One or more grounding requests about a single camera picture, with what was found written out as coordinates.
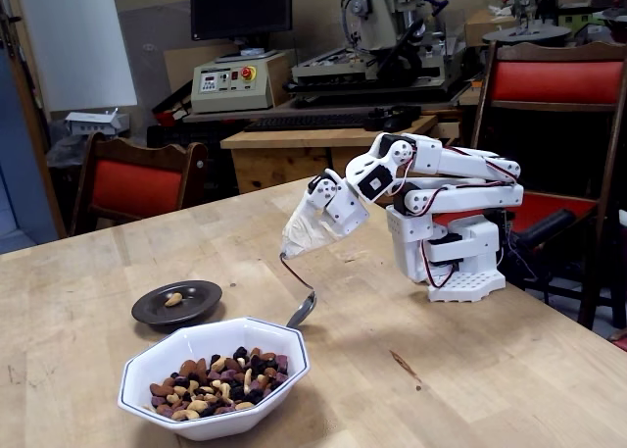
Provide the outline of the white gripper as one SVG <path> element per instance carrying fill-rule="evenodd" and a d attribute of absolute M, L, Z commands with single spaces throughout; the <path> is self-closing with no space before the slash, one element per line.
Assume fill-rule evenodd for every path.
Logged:
<path fill-rule="evenodd" d="M 356 190 L 332 170 L 309 182 L 308 203 L 322 209 L 321 222 L 337 238 L 351 234 L 368 219 L 368 210 Z"/>

